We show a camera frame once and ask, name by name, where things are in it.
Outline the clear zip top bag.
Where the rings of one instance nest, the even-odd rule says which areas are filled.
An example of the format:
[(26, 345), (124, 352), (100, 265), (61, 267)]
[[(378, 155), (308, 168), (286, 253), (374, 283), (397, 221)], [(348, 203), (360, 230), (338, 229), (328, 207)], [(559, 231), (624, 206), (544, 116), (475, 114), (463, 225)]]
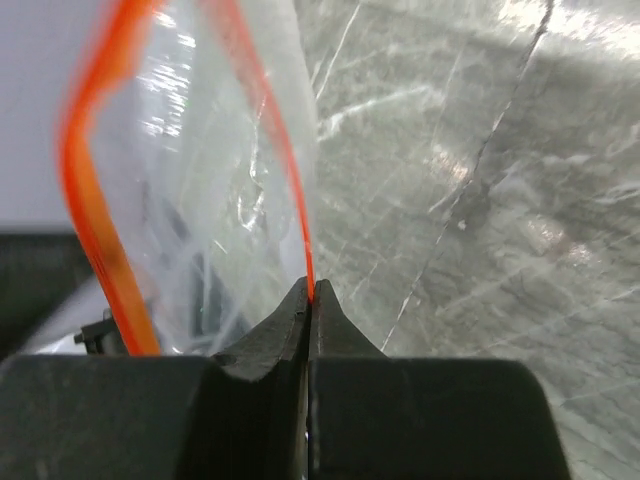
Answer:
[(211, 354), (314, 296), (316, 106), (290, 1), (116, 1), (59, 175), (131, 355)]

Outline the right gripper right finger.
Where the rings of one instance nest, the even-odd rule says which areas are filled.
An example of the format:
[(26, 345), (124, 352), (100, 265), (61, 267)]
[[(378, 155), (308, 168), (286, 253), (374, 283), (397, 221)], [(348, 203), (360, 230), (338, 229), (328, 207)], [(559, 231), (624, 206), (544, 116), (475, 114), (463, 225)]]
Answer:
[(524, 364), (384, 355), (315, 287), (309, 341), (314, 479), (566, 479), (544, 390)]

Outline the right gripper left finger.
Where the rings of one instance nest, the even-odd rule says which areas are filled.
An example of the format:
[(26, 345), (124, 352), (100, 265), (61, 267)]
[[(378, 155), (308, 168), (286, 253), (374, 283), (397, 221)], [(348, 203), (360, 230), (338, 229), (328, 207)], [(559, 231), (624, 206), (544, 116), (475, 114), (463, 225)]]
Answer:
[(1, 369), (5, 479), (267, 479), (292, 469), (307, 282), (222, 352), (20, 355)]

